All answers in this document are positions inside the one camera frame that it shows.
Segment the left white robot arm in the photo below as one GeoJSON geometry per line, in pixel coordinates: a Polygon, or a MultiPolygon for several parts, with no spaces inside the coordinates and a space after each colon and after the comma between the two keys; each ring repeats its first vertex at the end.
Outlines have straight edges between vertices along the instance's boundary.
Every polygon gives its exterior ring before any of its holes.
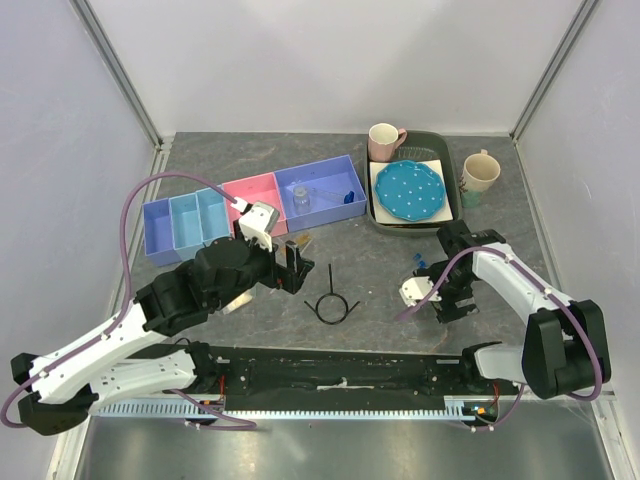
{"type": "Polygon", "coordinates": [[[221,375],[205,343],[140,363],[126,360],[206,322],[257,284],[297,293],[314,262],[292,241],[285,246],[284,264],[277,262],[276,252],[276,246],[254,240],[219,238],[158,275],[115,317],[78,340],[48,355],[15,356],[11,370],[18,387],[1,408],[2,424],[51,436],[127,397],[211,392],[221,375]]]}

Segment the bag of cotton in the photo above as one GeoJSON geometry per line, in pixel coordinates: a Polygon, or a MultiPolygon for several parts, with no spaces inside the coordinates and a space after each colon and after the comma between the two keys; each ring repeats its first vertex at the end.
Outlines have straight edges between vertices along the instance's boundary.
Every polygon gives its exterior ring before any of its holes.
{"type": "Polygon", "coordinates": [[[254,295],[250,291],[246,291],[223,307],[221,312],[224,315],[228,315],[251,302],[253,298],[254,295]]]}

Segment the small glass beaker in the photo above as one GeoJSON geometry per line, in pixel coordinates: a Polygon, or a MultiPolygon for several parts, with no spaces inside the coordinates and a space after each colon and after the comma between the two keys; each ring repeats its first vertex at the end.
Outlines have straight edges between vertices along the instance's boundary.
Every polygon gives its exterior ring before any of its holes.
{"type": "Polygon", "coordinates": [[[307,215],[312,210],[310,191],[305,185],[295,185],[292,189],[294,211],[298,216],[307,215]]]}

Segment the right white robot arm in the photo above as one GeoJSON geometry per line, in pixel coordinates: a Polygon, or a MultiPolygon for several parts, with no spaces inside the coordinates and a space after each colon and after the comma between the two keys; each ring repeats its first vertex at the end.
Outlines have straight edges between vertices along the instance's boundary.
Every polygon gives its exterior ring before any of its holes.
{"type": "Polygon", "coordinates": [[[458,220],[441,227],[437,238],[447,256],[429,269],[439,322],[475,312],[473,285],[484,282],[525,324],[519,346],[488,342],[464,349],[457,377],[465,391],[481,393],[494,380],[505,380],[529,387],[540,399],[599,396],[611,364],[604,315],[594,301],[577,301],[548,284],[492,229],[472,232],[458,220]]]}

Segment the graduated cylinder blue base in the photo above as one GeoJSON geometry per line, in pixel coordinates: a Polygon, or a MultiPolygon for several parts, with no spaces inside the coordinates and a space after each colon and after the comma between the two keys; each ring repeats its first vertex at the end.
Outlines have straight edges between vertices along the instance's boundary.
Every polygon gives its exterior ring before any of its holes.
{"type": "Polygon", "coordinates": [[[353,203],[355,198],[354,191],[348,191],[347,193],[336,193],[328,190],[318,189],[315,187],[309,187],[308,191],[310,195],[338,205],[353,203]]]}

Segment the black wire spring clamp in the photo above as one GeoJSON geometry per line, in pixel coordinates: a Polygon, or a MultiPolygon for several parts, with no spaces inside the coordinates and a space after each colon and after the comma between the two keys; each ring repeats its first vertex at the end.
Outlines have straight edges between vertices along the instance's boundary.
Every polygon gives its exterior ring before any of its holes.
{"type": "Polygon", "coordinates": [[[327,326],[338,326],[360,306],[360,301],[350,303],[342,294],[335,289],[334,274],[332,264],[327,265],[328,286],[327,293],[321,295],[314,303],[307,300],[303,304],[313,312],[317,320],[327,326]]]}

